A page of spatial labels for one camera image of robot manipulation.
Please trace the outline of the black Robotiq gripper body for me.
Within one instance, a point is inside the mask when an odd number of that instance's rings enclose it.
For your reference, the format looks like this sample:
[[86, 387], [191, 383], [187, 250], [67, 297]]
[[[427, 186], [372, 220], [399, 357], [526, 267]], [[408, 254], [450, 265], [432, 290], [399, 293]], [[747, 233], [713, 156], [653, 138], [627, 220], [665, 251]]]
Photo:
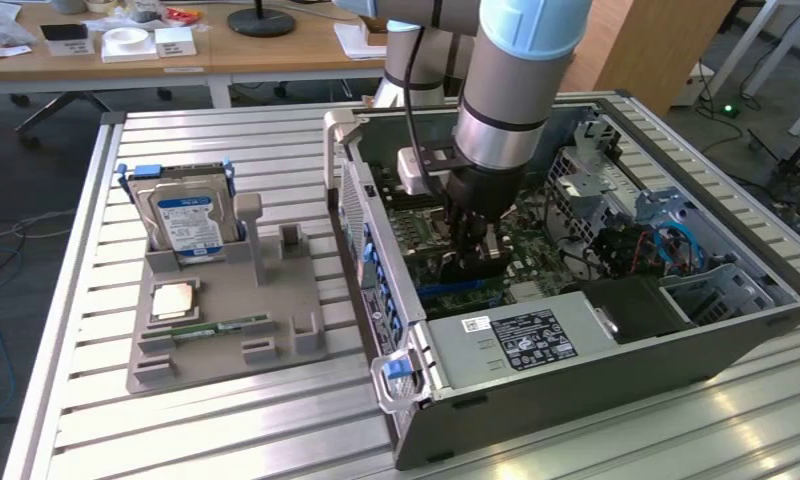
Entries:
[[465, 215], [498, 221], [515, 202], [526, 168], [493, 170], [469, 166], [451, 171], [447, 183], [449, 218]]

